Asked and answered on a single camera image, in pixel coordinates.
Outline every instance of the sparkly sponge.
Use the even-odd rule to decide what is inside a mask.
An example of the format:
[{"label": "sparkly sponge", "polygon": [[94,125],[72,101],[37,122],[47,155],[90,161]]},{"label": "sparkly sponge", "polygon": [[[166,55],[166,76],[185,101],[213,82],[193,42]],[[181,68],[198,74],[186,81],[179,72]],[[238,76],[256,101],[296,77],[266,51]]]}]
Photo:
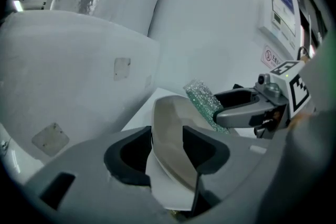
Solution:
[{"label": "sparkly sponge", "polygon": [[193,79],[184,86],[183,89],[199,113],[207,120],[215,131],[229,134],[227,128],[221,127],[213,120],[214,113],[223,109],[223,106],[203,81]]}]

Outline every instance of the glittery green object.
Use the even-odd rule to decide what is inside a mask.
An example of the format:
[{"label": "glittery green object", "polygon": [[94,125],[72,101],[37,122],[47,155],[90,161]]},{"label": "glittery green object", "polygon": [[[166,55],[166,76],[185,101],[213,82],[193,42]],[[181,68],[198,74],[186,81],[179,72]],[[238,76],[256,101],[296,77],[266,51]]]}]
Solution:
[{"label": "glittery green object", "polygon": [[215,131],[227,134],[230,133],[227,128],[221,127],[214,122],[214,113],[218,110],[222,110],[223,106],[203,81],[193,79],[184,86],[183,89],[199,113],[207,120]]}]

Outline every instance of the dark gap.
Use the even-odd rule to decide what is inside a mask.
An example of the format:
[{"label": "dark gap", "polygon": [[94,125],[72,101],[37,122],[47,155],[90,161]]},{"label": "dark gap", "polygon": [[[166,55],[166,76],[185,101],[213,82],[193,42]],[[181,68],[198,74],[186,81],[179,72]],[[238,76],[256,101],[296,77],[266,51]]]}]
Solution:
[{"label": "dark gap", "polygon": [[74,175],[67,173],[59,174],[47,187],[47,189],[40,195],[40,199],[51,208],[57,210],[61,200],[74,180]]}]

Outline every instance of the sign on wall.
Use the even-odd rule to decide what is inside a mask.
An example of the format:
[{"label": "sign on wall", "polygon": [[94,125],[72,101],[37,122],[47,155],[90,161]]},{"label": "sign on wall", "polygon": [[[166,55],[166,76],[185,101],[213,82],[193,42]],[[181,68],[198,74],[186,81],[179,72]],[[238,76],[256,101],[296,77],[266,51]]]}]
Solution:
[{"label": "sign on wall", "polygon": [[282,63],[282,59],[267,45],[264,47],[261,61],[271,69]]}]

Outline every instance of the warning sign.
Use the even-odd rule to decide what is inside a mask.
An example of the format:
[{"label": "warning sign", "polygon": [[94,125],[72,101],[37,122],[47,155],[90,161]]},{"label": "warning sign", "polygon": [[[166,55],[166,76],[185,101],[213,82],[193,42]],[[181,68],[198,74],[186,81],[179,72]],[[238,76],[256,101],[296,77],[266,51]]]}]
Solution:
[{"label": "warning sign", "polygon": [[281,58],[267,45],[264,47],[261,61],[270,69],[273,69],[282,63]]}]

